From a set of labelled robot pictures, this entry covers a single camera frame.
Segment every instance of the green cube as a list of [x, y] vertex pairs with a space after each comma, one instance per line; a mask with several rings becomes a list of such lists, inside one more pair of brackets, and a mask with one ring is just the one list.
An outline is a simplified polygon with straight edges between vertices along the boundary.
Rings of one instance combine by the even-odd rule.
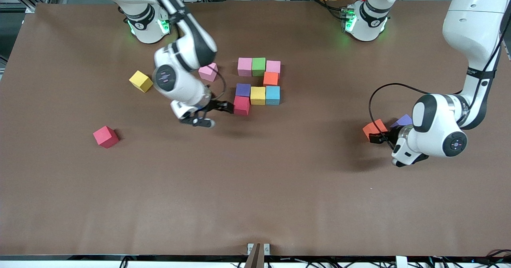
[[252, 76], [264, 76], [266, 70], [266, 58], [252, 58]]

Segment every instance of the block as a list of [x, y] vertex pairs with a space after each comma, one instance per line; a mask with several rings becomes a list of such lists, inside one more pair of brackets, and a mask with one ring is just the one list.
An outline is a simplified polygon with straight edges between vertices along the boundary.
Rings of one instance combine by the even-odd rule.
[[244, 96], [234, 97], [234, 114], [248, 115], [250, 110], [250, 98]]
[[238, 75], [252, 76], [252, 59], [240, 57], [238, 58]]
[[252, 86], [250, 88], [250, 104], [266, 105], [266, 87]]
[[[378, 128], [380, 128], [380, 130], [382, 131], [382, 133], [386, 133], [388, 130], [387, 128], [385, 128], [385, 125], [383, 124], [382, 120], [381, 119], [378, 119], [376, 121], [374, 121], [376, 123], [376, 125], [378, 126]], [[376, 129], [376, 126], [374, 125], [374, 123], [369, 123], [367, 124], [364, 128], [364, 133], [365, 133], [365, 136], [367, 137], [367, 139], [369, 139], [369, 135], [370, 134], [380, 134], [380, 132], [378, 131], [378, 129]]]
[[247, 83], [236, 84], [236, 96], [250, 97], [250, 84]]
[[279, 84], [279, 74], [278, 73], [264, 73], [263, 86], [277, 86]]
[[412, 117], [410, 117], [410, 115], [403, 115], [403, 117], [401, 117], [400, 119], [398, 119], [396, 122], [394, 122], [394, 124], [392, 124], [390, 127], [395, 127], [395, 126], [398, 126], [398, 125], [409, 125], [409, 124], [413, 124], [414, 122], [412, 121]]
[[281, 104], [281, 87], [266, 86], [266, 105]]
[[93, 133], [93, 135], [97, 144], [104, 148], [110, 148], [119, 142], [119, 138], [115, 134], [115, 131], [108, 126], [101, 127], [98, 131]]
[[142, 90], [143, 93], [146, 93], [151, 86], [153, 86], [153, 82], [147, 75], [141, 73], [140, 71], [136, 71], [136, 73], [129, 79], [131, 84], [136, 88]]
[[203, 66], [199, 68], [199, 75], [202, 79], [213, 82], [215, 81], [215, 77], [217, 77], [218, 67], [215, 62], [207, 66]]
[[252, 58], [252, 76], [263, 77], [266, 70], [266, 58]]
[[268, 73], [277, 73], [279, 74], [279, 79], [281, 77], [281, 62], [274, 60], [266, 61], [266, 72]]

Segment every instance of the orange cube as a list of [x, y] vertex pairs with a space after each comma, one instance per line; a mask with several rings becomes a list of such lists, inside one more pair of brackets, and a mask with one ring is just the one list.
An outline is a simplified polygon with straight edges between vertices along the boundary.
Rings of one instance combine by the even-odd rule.
[[278, 73], [264, 73], [263, 86], [277, 86], [279, 84]]
[[[385, 125], [383, 124], [382, 120], [381, 119], [378, 119], [376, 121], [374, 121], [374, 123], [376, 123], [376, 125], [378, 126], [378, 128], [380, 128], [380, 130], [382, 131], [382, 133], [386, 133], [388, 130], [387, 128], [385, 127]], [[374, 125], [373, 122], [367, 124], [363, 130], [364, 130], [364, 134], [365, 136], [367, 136], [367, 139], [369, 140], [369, 135], [370, 134], [374, 134], [374, 135], [379, 135], [380, 132], [378, 131], [378, 128], [376, 128], [376, 126]]]

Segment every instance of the pink cube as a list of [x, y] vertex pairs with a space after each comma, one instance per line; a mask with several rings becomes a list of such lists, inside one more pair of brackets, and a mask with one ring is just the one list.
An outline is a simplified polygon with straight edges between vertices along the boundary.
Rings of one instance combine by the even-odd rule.
[[108, 126], [101, 127], [98, 131], [93, 133], [93, 135], [97, 144], [104, 148], [110, 148], [119, 142], [119, 138], [117, 138], [115, 131]]
[[244, 96], [235, 96], [234, 114], [248, 115], [248, 110], [250, 110], [250, 98]]
[[203, 66], [199, 68], [199, 75], [202, 79], [213, 82], [215, 81], [215, 77], [217, 77], [217, 64], [212, 62], [208, 66]]
[[252, 59], [251, 58], [238, 58], [238, 75], [239, 76], [252, 76]]
[[267, 60], [266, 61], [266, 72], [267, 73], [278, 73], [279, 79], [281, 78], [281, 62]]

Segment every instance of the green led light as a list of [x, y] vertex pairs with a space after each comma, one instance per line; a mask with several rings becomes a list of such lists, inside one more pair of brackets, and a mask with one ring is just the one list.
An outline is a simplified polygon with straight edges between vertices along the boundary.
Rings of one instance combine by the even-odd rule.
[[132, 34], [132, 35], [135, 35], [135, 30], [133, 30], [133, 26], [131, 25], [131, 23], [129, 22], [129, 20], [128, 20], [128, 24], [129, 24], [129, 28], [131, 28], [131, 34]]
[[388, 17], [385, 17], [385, 20], [382, 23], [382, 29], [380, 29], [380, 32], [382, 32], [385, 29], [385, 24], [387, 23]]
[[169, 32], [168, 23], [166, 20], [158, 20], [158, 24], [161, 28], [161, 32], [163, 32], [164, 34], [167, 34]]
[[353, 30], [353, 27], [355, 26], [356, 21], [357, 21], [357, 16], [356, 15], [353, 16], [352, 19], [348, 20], [346, 22], [346, 30], [351, 32]]

